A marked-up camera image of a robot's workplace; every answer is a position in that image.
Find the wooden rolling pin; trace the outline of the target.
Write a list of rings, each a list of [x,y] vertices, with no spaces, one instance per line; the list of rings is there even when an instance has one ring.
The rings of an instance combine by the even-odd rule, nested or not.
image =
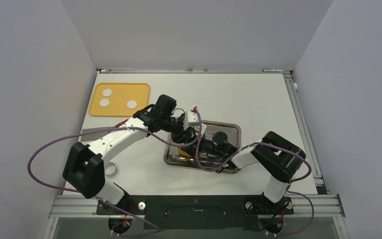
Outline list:
[[[193,158],[193,156],[191,156],[189,153],[183,151],[180,148],[178,149],[178,155],[179,155],[179,157],[183,157],[183,158],[188,158],[188,159]]]

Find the stainless steel tray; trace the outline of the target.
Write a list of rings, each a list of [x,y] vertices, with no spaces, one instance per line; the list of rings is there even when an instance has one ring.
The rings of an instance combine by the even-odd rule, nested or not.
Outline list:
[[[215,169],[221,165],[228,157],[241,147],[241,128],[232,123],[203,121],[207,129],[203,137],[209,139],[214,144],[214,155],[200,154],[198,156],[200,164],[206,169]],[[180,147],[189,153],[193,158],[183,158],[178,155],[178,147],[166,146],[164,162],[168,165],[200,169],[195,160],[196,143],[189,147]]]

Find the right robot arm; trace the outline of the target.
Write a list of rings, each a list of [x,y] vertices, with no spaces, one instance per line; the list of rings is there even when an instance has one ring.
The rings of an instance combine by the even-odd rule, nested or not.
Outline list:
[[[200,163],[201,153],[219,160],[220,165],[211,169],[215,172],[221,172],[224,167],[237,172],[250,165],[262,165],[270,174],[261,199],[262,209],[267,213],[274,213],[281,207],[281,199],[293,182],[311,173],[305,152],[273,131],[266,133],[260,141],[241,148],[230,144],[225,133],[217,132],[211,140],[198,139],[189,151],[204,170],[209,168]]]

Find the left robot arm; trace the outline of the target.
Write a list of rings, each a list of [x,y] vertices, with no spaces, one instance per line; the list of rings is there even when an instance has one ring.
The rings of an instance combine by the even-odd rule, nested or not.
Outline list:
[[[111,160],[160,130],[171,133],[172,146],[194,145],[205,131],[196,107],[176,118],[173,116],[176,106],[175,99],[160,95],[155,104],[137,111],[101,138],[88,144],[75,143],[70,149],[63,178],[85,198],[104,200],[114,213],[123,214],[128,209],[127,192],[105,174]]]

